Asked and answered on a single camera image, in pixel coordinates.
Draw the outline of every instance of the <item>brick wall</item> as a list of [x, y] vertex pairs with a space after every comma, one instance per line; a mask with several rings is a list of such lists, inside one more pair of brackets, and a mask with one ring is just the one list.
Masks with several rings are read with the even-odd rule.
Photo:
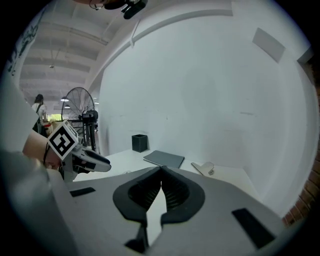
[[[315, 57], [312, 57], [308, 62], [312, 69], [314, 77], [314, 84], [318, 96], [318, 103], [320, 103], [320, 65]], [[313, 207], [316, 198], [320, 195], [320, 140], [318, 141], [318, 150], [314, 160], [312, 170], [309, 174], [308, 180], [304, 184], [295, 205], [282, 218], [286, 226], [290, 226], [296, 221], [308, 216], [309, 211]]]

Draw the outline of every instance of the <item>brick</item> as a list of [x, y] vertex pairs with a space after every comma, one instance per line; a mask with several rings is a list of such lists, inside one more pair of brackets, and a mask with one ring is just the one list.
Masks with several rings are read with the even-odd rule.
[[300, 198], [296, 201], [295, 206], [299, 209], [299, 211], [302, 213], [304, 217], [308, 216], [309, 209], [304, 201], [302, 201]]
[[303, 218], [301, 212], [298, 210], [298, 208], [295, 205], [291, 208], [290, 212], [295, 221], [301, 220]]
[[285, 219], [288, 222], [288, 225], [292, 225], [293, 223], [295, 223], [295, 219], [292, 216], [291, 212], [289, 211], [286, 215], [285, 215]]
[[307, 180], [304, 184], [305, 190], [307, 190], [314, 198], [317, 198], [319, 194], [319, 188], [310, 180]]
[[309, 208], [309, 210], [311, 209], [313, 203], [314, 203], [314, 198], [313, 196], [308, 192], [306, 191], [305, 189], [303, 189], [301, 191], [301, 194], [300, 194], [300, 198], [302, 199], [302, 201], [306, 204], [306, 206]]
[[318, 174], [314, 170], [312, 170], [309, 175], [309, 181], [312, 181], [319, 188], [320, 187], [320, 174]]
[[289, 226], [289, 225], [288, 225], [288, 222], [287, 222], [287, 220], [286, 220], [286, 217], [283, 217], [283, 218], [282, 218], [282, 222], [283, 222], [283, 224], [284, 224], [285, 226]]
[[316, 152], [315, 160], [320, 161], [320, 150]]
[[320, 162], [315, 160], [313, 163], [312, 170], [314, 170], [316, 173], [320, 174]]

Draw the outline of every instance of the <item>long dark hair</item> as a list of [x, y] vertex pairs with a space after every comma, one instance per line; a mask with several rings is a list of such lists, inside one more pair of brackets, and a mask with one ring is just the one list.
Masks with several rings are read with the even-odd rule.
[[39, 103], [39, 104], [43, 104], [44, 102], [44, 96], [42, 94], [38, 94], [35, 97], [34, 103]]

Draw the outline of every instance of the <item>black rectangular strip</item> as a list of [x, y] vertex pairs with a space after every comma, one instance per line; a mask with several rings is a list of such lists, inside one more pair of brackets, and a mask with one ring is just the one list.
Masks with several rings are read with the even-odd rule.
[[258, 249], [275, 239], [247, 209], [234, 210], [232, 214]]
[[86, 187], [86, 188], [81, 188], [77, 190], [70, 191], [70, 194], [72, 197], [79, 197], [83, 196], [85, 194], [91, 193], [96, 191], [93, 187]]

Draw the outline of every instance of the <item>ceiling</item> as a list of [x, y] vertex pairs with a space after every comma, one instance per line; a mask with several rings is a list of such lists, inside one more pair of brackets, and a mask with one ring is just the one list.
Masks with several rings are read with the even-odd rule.
[[[166, 0], [149, 0], [145, 12]], [[99, 52], [128, 23], [121, 8], [94, 10], [73, 0], [54, 0], [46, 8], [24, 61], [20, 89], [32, 103], [59, 101], [72, 88], [84, 87]]]

